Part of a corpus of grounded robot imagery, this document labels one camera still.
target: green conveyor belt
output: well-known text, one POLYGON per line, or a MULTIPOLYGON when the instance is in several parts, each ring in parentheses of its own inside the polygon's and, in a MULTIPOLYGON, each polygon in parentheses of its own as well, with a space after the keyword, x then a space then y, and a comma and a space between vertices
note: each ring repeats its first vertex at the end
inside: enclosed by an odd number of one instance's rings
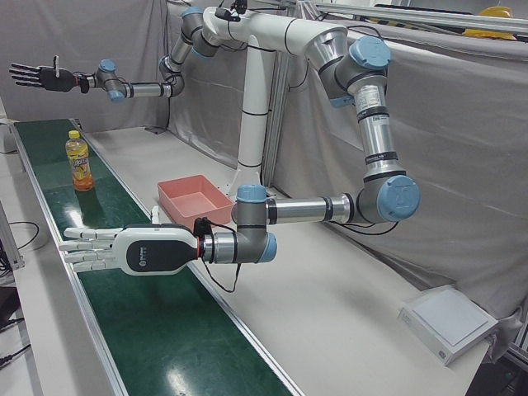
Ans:
MULTIPOLYGON (((16 129, 61 234, 67 227, 148 223, 93 150, 95 189, 73 189, 64 151, 69 120, 19 122, 16 129)), ((174 276, 109 270, 79 278, 130 395, 290 394, 189 269, 174 276)))

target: plastic bottle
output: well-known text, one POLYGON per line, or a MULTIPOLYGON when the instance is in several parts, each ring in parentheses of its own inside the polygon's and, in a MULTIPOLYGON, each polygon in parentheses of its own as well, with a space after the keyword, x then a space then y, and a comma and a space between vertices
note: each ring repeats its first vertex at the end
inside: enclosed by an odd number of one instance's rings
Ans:
POLYGON ((88 145, 80 138, 78 130, 68 132, 66 154, 72 168, 73 187, 77 191, 88 191, 93 188, 93 177, 88 162, 88 145))

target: white robotic hand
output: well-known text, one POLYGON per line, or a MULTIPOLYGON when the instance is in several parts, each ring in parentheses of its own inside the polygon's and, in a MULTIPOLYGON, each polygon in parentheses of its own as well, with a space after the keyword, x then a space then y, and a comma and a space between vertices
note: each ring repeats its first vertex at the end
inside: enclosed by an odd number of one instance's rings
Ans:
MULTIPOLYGON (((153 210, 153 220, 157 215, 153 210)), ((200 257, 200 240, 177 224, 135 224, 124 229, 64 230, 59 250, 76 272, 120 268, 129 275, 173 275, 200 257)))

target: plastic bin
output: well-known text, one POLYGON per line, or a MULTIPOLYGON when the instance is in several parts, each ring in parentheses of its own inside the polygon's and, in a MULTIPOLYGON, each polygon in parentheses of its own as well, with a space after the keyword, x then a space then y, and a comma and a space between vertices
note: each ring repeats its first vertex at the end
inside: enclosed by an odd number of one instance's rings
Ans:
POLYGON ((198 217, 207 217, 218 224, 231 221, 233 202, 203 175, 161 181, 158 195, 172 221, 189 229, 198 217))

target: blue joint cap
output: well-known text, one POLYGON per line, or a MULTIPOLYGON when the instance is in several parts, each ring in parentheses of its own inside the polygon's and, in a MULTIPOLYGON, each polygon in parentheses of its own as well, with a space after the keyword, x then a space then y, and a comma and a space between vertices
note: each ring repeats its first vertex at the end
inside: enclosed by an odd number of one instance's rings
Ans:
POLYGON ((389 47, 378 37, 365 35, 356 40, 348 49, 354 62, 371 70, 383 70, 389 66, 391 56, 389 47))
POLYGON ((108 97, 113 103, 119 103, 120 101, 123 101, 125 99, 125 95, 123 95, 123 92, 119 92, 116 90, 108 91, 108 97))
POLYGON ((198 58, 200 58, 201 60, 210 60, 212 57, 211 56, 205 56, 205 55, 202 55, 200 54, 197 50, 193 48, 191 48, 191 52, 196 55, 198 58))
POLYGON ((334 109, 338 109, 339 107, 349 106, 354 104, 354 97, 351 97, 350 95, 346 95, 345 97, 335 97, 333 99, 330 99, 330 104, 334 109))
POLYGON ((117 70, 116 64, 109 59, 103 59, 99 63, 99 69, 105 73, 115 73, 117 70))
POLYGON ((203 14, 203 13, 204 13, 204 10, 202 10, 199 7, 189 7, 184 12, 181 13, 181 17, 190 15, 190 14, 203 14))
POLYGON ((387 221, 411 217, 420 205, 420 189, 413 179, 398 175, 388 179, 378 192, 378 212, 387 221))
POLYGON ((267 233, 267 242, 266 247, 264 247, 264 252, 262 252, 261 258, 258 259, 258 262, 270 262, 275 258, 277 254, 277 239, 272 233, 267 233))
POLYGON ((237 190, 237 201, 249 204, 266 202, 266 188, 260 184, 243 184, 237 190))

